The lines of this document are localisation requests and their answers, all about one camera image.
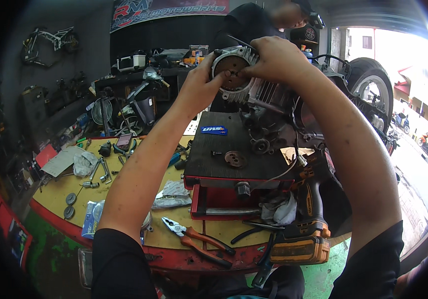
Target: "person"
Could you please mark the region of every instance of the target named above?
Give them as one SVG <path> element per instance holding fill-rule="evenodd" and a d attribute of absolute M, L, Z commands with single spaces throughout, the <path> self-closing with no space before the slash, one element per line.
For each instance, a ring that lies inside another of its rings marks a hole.
<path fill-rule="evenodd" d="M 395 171 L 385 146 L 354 104 L 296 45 L 273 36 L 255 39 L 252 46 L 260 60 L 241 75 L 287 84 L 301 96 L 324 133 L 352 207 L 347 263 L 330 298 L 390 298 L 400 271 L 403 228 Z M 171 109 L 112 183 L 94 235 L 92 298 L 157 298 L 139 228 L 185 128 L 228 77 L 221 73 L 209 81 L 213 60 L 211 53 L 189 72 Z M 300 267 L 281 266 L 263 289 L 248 288 L 245 279 L 227 276 L 206 284 L 199 298 L 293 299 L 302 298 L 303 288 Z"/>
<path fill-rule="evenodd" d="M 270 9 L 263 9 L 255 3 L 243 4 L 224 17 L 223 24 L 214 37 L 213 49 L 239 45 L 227 35 L 248 44 L 263 36 L 286 38 L 283 30 L 304 27 L 311 12 L 313 10 L 307 0 L 280 0 Z M 237 112 L 238 108 L 235 103 L 223 100 L 219 93 L 212 102 L 210 111 Z"/>

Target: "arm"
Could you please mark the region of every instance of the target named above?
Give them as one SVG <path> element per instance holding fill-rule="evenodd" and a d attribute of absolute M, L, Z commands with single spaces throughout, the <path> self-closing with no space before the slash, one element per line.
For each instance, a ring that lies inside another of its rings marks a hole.
<path fill-rule="evenodd" d="M 352 206 L 350 258 L 402 219 L 390 157 L 362 113 L 296 45 L 276 36 L 251 44 L 259 50 L 260 61 L 241 75 L 288 84 L 309 106 L 324 133 Z"/>
<path fill-rule="evenodd" d="M 184 130 L 212 102 L 227 78 L 221 73 L 208 82 L 213 60 L 211 53 L 189 72 L 172 107 L 122 167 L 107 194 L 98 230 L 115 229 L 141 244 L 140 227 Z"/>

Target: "cordless drill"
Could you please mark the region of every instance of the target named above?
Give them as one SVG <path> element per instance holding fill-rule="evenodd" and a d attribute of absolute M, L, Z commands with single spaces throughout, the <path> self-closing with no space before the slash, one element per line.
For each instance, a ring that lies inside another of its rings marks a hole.
<path fill-rule="evenodd" d="M 306 156 L 307 165 L 297 166 L 291 190 L 296 194 L 296 220 L 277 233 L 270 261 L 275 264 L 314 265 L 328 261 L 330 231 L 324 220 L 319 185 L 334 177 L 334 165 L 326 148 Z"/>

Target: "tire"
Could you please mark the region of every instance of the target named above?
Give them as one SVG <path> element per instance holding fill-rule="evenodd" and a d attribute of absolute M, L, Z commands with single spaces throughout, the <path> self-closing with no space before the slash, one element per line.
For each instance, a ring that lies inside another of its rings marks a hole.
<path fill-rule="evenodd" d="M 355 90 L 359 87 L 360 83 L 362 83 L 362 81 L 369 76 L 376 76 L 384 82 L 388 93 L 386 95 L 388 97 L 388 107 L 385 109 L 385 114 L 387 115 L 387 123 L 390 123 L 393 112 L 393 89 L 386 70 L 382 67 L 380 63 L 378 63 L 378 61 L 366 57 L 361 57 L 352 60 L 350 62 L 350 67 L 351 72 L 350 76 L 347 79 L 347 88 L 352 93 L 355 92 Z M 389 126 L 384 124 L 384 134 L 387 133 L 388 128 Z"/>
<path fill-rule="evenodd" d="M 79 36 L 77 33 L 70 32 L 66 34 L 63 41 L 67 42 L 67 44 L 63 45 L 63 50 L 67 53 L 71 54 L 79 49 Z"/>

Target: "dark wall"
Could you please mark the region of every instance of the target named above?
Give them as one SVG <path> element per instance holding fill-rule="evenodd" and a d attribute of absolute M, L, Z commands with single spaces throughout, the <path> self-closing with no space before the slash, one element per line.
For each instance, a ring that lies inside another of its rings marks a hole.
<path fill-rule="evenodd" d="M 111 15 L 112 2 L 107 2 L 93 13 L 75 21 L 75 30 L 80 39 L 76 69 L 84 71 L 89 82 L 110 73 L 109 26 Z"/>
<path fill-rule="evenodd" d="M 49 98 L 56 90 L 56 80 L 65 81 L 73 78 L 79 71 L 84 71 L 89 82 L 94 81 L 110 72 L 109 64 L 109 23 L 112 3 L 107 1 L 88 15 L 77 19 L 56 22 L 22 22 L 18 24 L 7 40 L 4 56 L 0 62 L 0 92 L 4 102 L 6 122 L 10 127 L 12 139 L 15 142 L 20 138 L 19 115 L 16 111 L 16 102 L 25 87 L 37 85 L 49 90 Z M 43 25 L 47 31 L 55 33 L 57 30 L 74 26 L 78 33 L 80 49 L 69 55 L 62 50 L 54 51 L 53 44 L 44 38 L 36 42 L 39 47 L 40 59 L 49 64 L 59 61 L 49 69 L 38 66 L 23 66 L 20 61 L 22 41 L 26 39 L 35 26 Z M 67 127 L 76 121 L 76 117 L 83 113 L 89 100 L 71 104 L 55 114 L 47 121 L 53 131 Z"/>
<path fill-rule="evenodd" d="M 118 55 L 153 48 L 189 49 L 212 45 L 224 16 L 181 16 L 145 21 L 111 33 L 111 65 Z"/>
<path fill-rule="evenodd" d="M 44 24 L 49 32 L 73 26 L 72 21 L 50 22 Z M 56 80 L 60 78 L 69 79 L 76 74 L 77 55 L 66 55 L 63 51 L 53 50 L 53 44 L 46 39 L 39 39 L 38 44 L 40 59 L 44 63 L 59 61 L 49 69 L 35 66 L 23 66 L 20 59 L 20 51 L 23 47 L 22 41 L 34 29 L 34 24 L 26 24 L 14 28 L 5 47 L 5 54 L 1 61 L 0 69 L 0 92 L 4 103 L 4 112 L 7 124 L 14 140 L 19 140 L 18 116 L 16 113 L 16 102 L 25 87 L 38 85 L 47 87 L 50 96 L 56 90 Z"/>

